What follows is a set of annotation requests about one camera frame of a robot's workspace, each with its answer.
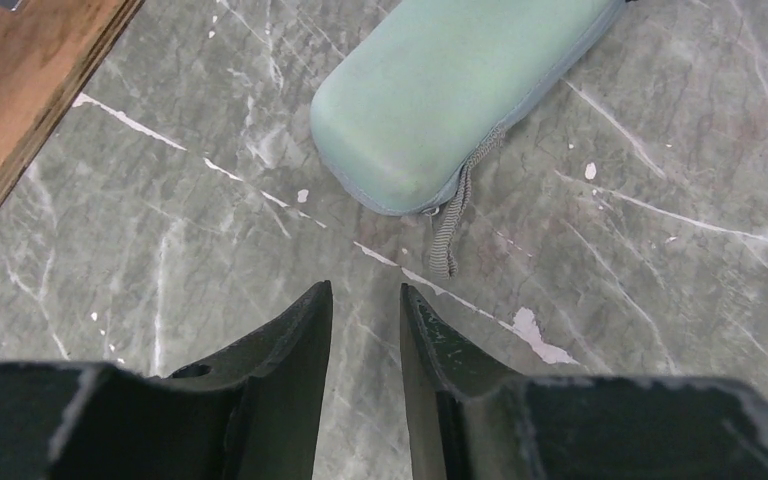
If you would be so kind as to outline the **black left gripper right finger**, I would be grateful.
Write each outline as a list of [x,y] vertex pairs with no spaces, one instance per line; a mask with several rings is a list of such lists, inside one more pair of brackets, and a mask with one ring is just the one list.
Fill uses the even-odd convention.
[[768,479],[768,402],[723,377],[527,376],[400,290],[417,479]]

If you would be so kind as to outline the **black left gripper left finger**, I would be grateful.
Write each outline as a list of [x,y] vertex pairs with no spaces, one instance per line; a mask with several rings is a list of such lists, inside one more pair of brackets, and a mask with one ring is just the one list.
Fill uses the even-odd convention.
[[0,479],[308,479],[332,319],[321,281],[165,378],[0,361]]

